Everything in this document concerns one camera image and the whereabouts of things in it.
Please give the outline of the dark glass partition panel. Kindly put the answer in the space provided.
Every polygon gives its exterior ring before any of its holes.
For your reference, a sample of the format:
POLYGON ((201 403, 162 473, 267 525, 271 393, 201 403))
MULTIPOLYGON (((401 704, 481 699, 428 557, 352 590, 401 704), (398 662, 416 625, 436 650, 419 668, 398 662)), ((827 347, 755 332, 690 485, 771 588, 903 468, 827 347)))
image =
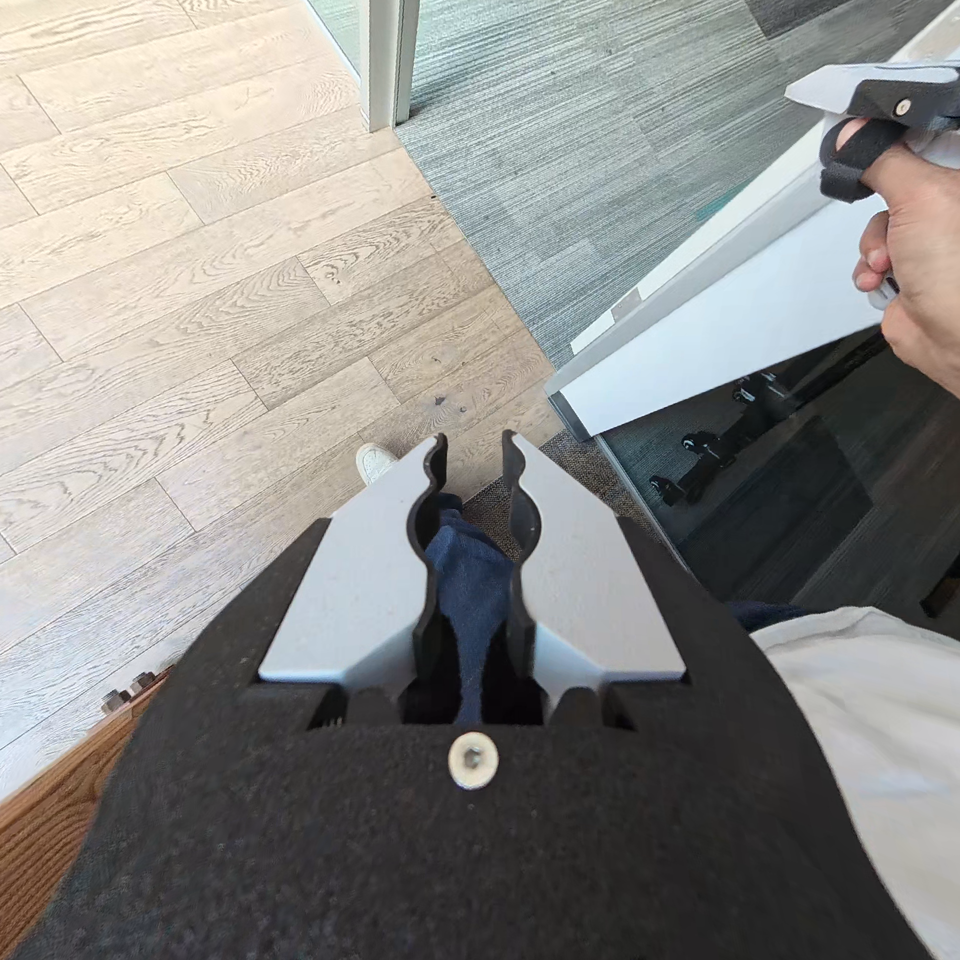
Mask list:
POLYGON ((958 638, 958 399, 906 366, 879 327, 764 371, 803 375, 798 408, 740 452, 702 499, 650 484, 697 462, 682 439, 742 414, 740 378, 606 431, 661 534, 718 599, 822 612, 875 607, 958 638))

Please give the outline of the person's white shoe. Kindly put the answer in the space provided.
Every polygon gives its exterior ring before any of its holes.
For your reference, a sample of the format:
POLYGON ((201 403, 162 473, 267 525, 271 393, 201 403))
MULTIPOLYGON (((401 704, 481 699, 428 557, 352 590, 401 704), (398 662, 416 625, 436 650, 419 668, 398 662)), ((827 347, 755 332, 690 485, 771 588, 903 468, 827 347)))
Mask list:
POLYGON ((366 487, 390 472, 399 458, 390 450, 376 443, 365 443, 356 452, 356 470, 366 487))

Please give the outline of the person's blue jeans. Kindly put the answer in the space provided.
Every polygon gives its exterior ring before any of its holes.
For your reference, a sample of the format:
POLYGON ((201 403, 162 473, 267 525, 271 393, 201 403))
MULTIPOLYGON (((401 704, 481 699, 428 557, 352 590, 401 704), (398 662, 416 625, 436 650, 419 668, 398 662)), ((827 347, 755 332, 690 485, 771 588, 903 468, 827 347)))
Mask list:
POLYGON ((463 516, 455 494, 438 495, 438 531, 425 547, 437 572, 438 606, 457 642, 461 705, 455 723, 482 721, 482 681, 491 641, 508 616, 513 562, 463 516))

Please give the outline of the wooden table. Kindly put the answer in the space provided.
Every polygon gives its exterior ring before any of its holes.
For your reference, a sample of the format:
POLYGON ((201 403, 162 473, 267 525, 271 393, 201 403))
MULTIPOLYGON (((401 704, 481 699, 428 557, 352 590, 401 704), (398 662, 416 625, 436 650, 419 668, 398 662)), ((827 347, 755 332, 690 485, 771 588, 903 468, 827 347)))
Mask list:
POLYGON ((90 830, 106 781, 173 665, 1 805, 1 957, 42 917, 90 830))

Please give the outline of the grey door frame post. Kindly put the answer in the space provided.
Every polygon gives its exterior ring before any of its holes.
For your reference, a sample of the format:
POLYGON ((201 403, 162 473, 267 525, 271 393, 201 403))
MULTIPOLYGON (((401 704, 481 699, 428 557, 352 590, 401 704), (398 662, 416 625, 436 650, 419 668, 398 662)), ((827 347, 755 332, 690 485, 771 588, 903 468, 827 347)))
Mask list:
POLYGON ((420 1, 360 1, 361 116, 374 134, 411 112, 420 1))

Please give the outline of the metal table bolts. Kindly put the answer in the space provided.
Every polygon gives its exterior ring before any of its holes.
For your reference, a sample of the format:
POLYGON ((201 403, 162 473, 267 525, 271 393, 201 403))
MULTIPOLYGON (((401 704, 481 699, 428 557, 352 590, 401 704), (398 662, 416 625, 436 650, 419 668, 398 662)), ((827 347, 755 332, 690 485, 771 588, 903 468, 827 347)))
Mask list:
POLYGON ((127 687, 109 690, 102 696, 102 714, 110 715, 123 709, 126 704, 150 690, 158 679, 159 675, 154 672, 144 671, 136 675, 127 687))

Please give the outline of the person's right hand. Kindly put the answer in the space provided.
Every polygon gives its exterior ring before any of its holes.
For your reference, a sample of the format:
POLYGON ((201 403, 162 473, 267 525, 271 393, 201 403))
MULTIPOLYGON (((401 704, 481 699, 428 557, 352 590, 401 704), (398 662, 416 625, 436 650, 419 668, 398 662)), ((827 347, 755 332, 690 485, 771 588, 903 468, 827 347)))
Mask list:
POLYGON ((897 143, 862 182, 886 204, 860 242, 853 283, 870 293, 891 273, 897 296, 881 330, 894 355, 959 396, 959 172, 897 143))

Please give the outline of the person's white shirt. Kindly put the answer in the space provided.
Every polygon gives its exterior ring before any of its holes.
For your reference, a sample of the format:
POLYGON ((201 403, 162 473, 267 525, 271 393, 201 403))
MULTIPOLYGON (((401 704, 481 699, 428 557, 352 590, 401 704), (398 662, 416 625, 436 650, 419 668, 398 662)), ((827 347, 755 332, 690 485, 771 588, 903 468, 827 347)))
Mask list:
POLYGON ((818 738, 875 869, 959 957, 959 644, 874 607, 752 633, 818 738))

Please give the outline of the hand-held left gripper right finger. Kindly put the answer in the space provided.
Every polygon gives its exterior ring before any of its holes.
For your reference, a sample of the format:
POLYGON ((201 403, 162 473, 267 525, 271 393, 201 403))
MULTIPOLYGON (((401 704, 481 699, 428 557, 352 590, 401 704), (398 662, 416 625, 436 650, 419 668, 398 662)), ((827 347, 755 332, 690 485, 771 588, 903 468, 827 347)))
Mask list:
POLYGON ((507 650, 546 695, 675 682, 686 665, 618 516, 514 431, 502 437, 510 534, 507 650))

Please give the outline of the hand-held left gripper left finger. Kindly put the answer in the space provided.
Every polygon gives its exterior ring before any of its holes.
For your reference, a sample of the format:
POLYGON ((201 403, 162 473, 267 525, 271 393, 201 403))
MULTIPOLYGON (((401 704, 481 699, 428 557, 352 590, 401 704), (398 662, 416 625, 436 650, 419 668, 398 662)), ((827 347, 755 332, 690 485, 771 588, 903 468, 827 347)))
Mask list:
POLYGON ((260 681, 402 692, 426 669, 436 578, 416 517, 446 483, 447 448, 445 435, 429 436, 333 513, 260 681))

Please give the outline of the black office chair base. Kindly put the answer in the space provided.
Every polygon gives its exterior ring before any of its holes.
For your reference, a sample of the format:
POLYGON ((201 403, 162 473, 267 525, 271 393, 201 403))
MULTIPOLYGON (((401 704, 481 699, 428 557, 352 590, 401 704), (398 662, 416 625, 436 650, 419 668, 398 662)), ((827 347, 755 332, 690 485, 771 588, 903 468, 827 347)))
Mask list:
POLYGON ((790 367, 781 373, 763 370, 740 378, 731 396, 744 407, 738 419, 719 435, 698 431, 682 438, 682 447, 694 453, 697 462, 678 482, 658 475, 650 478, 662 501, 669 507, 699 502, 740 452, 794 414, 799 405, 794 390, 803 377, 790 367))

